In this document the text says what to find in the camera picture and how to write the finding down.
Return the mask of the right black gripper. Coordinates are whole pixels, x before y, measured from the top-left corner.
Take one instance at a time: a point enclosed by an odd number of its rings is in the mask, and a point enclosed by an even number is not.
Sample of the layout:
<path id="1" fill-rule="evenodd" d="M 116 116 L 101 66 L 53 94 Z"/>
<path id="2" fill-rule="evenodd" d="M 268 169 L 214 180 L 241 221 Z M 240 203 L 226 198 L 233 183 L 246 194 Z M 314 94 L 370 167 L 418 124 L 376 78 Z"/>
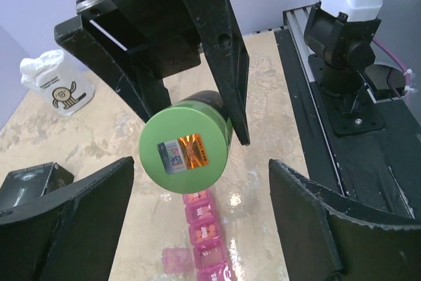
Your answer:
<path id="1" fill-rule="evenodd" d="M 55 41 L 92 70 L 142 121 L 171 105 L 162 78 L 206 58 L 241 145 L 249 54 L 230 0 L 78 0 Z"/>

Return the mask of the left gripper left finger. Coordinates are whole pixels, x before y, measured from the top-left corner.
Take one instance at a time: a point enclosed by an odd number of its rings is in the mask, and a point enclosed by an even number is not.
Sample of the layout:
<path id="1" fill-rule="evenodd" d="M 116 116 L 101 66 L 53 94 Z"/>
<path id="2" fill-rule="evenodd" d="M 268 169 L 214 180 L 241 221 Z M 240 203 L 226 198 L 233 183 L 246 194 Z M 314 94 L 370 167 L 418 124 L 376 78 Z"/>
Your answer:
<path id="1" fill-rule="evenodd" d="M 133 184 L 123 157 L 1 211 L 1 279 L 108 280 Z"/>

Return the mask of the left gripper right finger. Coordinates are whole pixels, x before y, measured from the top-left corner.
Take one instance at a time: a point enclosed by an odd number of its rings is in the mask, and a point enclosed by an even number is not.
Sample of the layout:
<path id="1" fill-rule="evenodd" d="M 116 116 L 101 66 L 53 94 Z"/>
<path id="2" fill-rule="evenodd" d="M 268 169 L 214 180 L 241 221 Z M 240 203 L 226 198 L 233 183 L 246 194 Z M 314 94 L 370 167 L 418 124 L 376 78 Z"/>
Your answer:
<path id="1" fill-rule="evenodd" d="M 419 280 L 420 221 L 383 212 L 268 163 L 290 280 Z"/>

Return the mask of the green lidded pill bottle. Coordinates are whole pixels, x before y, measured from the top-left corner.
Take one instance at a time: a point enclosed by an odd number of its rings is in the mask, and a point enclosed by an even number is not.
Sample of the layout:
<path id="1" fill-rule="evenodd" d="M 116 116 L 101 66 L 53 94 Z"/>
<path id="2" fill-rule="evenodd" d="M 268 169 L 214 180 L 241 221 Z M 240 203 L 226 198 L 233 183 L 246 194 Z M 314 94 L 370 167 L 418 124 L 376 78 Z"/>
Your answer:
<path id="1" fill-rule="evenodd" d="M 199 91 L 147 121 L 139 139 L 139 159 L 160 187 L 174 193 L 200 192 L 225 170 L 232 134 L 220 94 Z"/>

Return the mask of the pink weekly pill organizer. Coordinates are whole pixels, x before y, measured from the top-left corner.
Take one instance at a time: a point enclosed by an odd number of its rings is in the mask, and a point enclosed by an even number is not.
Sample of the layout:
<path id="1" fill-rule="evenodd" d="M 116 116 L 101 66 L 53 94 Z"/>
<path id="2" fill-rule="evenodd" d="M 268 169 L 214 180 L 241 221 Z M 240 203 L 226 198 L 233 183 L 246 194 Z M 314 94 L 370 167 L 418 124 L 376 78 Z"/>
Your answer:
<path id="1" fill-rule="evenodd" d="M 197 280 L 235 280 L 212 190 L 208 188 L 182 197 L 191 247 L 164 249 L 164 272 L 194 272 Z"/>

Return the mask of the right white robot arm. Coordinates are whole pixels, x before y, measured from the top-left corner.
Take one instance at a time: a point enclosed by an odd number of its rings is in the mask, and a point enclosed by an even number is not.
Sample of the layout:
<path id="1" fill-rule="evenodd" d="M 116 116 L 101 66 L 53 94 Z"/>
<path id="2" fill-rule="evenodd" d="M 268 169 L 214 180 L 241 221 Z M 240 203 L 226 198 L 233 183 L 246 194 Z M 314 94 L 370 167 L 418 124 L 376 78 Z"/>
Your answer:
<path id="1" fill-rule="evenodd" d="M 370 46 L 383 0 L 317 0 L 305 43 L 338 73 L 373 64 Z M 167 108 L 163 80 L 204 55 L 242 145 L 249 55 L 230 0 L 78 0 L 55 41 L 92 70 L 143 120 Z"/>

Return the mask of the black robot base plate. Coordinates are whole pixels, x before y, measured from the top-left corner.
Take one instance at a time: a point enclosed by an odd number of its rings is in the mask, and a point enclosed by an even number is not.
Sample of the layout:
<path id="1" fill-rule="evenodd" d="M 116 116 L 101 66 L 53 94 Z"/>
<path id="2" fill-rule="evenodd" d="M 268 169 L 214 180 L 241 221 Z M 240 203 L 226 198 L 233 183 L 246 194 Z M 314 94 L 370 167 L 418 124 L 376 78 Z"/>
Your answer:
<path id="1" fill-rule="evenodd" d="M 310 179 L 369 207 L 420 219 L 420 125 L 403 101 L 375 108 L 385 128 L 337 137 L 305 79 L 289 30 L 275 33 Z"/>

